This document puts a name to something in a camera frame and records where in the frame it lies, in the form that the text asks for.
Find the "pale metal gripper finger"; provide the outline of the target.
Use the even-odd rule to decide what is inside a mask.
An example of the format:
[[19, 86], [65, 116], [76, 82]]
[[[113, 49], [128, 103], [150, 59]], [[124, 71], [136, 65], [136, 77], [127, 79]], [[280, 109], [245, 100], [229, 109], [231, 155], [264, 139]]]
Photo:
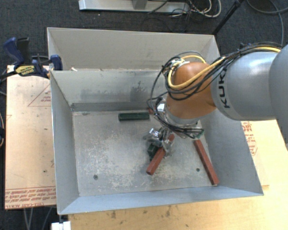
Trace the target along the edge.
[[162, 134], [161, 132], [152, 128], [148, 134], [143, 136], [143, 139], [154, 144], [161, 144]]
[[165, 157], [171, 156], [173, 154], [174, 148], [174, 139], [164, 139], [163, 140], [163, 150], [165, 151]]

